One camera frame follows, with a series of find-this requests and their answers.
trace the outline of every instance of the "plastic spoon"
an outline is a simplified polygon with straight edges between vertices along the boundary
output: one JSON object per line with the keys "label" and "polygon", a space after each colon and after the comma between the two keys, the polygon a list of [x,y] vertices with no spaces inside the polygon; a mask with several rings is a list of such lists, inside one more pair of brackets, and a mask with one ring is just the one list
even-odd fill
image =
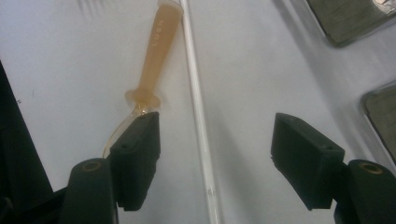
{"label": "plastic spoon", "polygon": [[135,103],[134,110],[108,139],[103,152],[104,158],[109,154],[111,146],[136,117],[150,112],[161,104],[160,99],[154,95],[154,89],[175,37],[178,23],[183,15],[183,8],[171,0],[160,0],[158,5],[159,8],[152,24],[139,86],[136,90],[125,93],[128,103]]}

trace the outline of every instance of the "white surface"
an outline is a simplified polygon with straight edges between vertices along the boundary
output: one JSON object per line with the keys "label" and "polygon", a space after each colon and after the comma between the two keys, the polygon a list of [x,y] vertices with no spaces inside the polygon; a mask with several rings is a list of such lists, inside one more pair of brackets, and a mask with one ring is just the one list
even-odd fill
{"label": "white surface", "polygon": [[[392,169],[359,100],[395,79],[396,26],[333,49],[303,1],[189,3],[224,223],[334,223],[332,211],[307,211],[273,165],[275,113],[310,123],[345,161]],[[0,57],[55,189],[101,155],[130,112],[123,94],[137,85],[156,9],[153,0],[0,2]],[[187,73],[180,30],[159,84],[157,174],[143,209],[121,212],[120,223],[208,223]]]}

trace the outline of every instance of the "white table surface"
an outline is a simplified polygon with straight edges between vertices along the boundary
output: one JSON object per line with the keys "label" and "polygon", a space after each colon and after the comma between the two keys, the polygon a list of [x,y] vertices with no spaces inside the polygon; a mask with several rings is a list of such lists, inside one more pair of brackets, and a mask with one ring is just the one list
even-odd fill
{"label": "white table surface", "polygon": [[[394,167],[360,108],[395,79],[396,26],[329,46],[304,1],[190,0],[223,223],[334,223],[309,212],[271,161],[276,112],[304,119],[352,159]],[[100,157],[130,113],[155,0],[0,2],[0,59],[54,189]],[[162,154],[148,198],[120,223],[209,223],[182,25],[166,62]]]}

